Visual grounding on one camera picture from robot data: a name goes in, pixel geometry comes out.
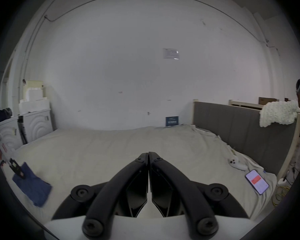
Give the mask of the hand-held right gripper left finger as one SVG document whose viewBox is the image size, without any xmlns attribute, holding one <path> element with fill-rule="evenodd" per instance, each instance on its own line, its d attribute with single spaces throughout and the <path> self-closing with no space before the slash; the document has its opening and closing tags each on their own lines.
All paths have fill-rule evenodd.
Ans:
<svg viewBox="0 0 300 240">
<path fill-rule="evenodd" d="M 148 153 L 142 153 L 108 182 L 78 185 L 57 208 L 52 221 L 85 216 L 88 239 L 109 239 L 115 215 L 136 218 L 148 201 Z"/>
</svg>

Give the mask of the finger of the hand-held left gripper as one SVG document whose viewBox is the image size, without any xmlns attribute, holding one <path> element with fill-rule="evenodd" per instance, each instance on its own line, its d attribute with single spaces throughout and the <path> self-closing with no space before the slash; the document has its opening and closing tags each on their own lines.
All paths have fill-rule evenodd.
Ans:
<svg viewBox="0 0 300 240">
<path fill-rule="evenodd" d="M 25 179 L 25 174 L 19 164 L 12 158 L 9 159 L 9 167 L 21 179 Z"/>
</svg>

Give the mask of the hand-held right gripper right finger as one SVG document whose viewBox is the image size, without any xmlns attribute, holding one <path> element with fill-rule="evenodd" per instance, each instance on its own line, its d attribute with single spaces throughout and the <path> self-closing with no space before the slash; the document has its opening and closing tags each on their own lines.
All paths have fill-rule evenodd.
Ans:
<svg viewBox="0 0 300 240">
<path fill-rule="evenodd" d="M 215 236 L 220 228 L 216 215 L 248 219 L 226 186 L 191 181 L 155 152 L 149 152 L 149 181 L 152 203 L 163 217 L 185 215 L 192 239 Z"/>
</svg>

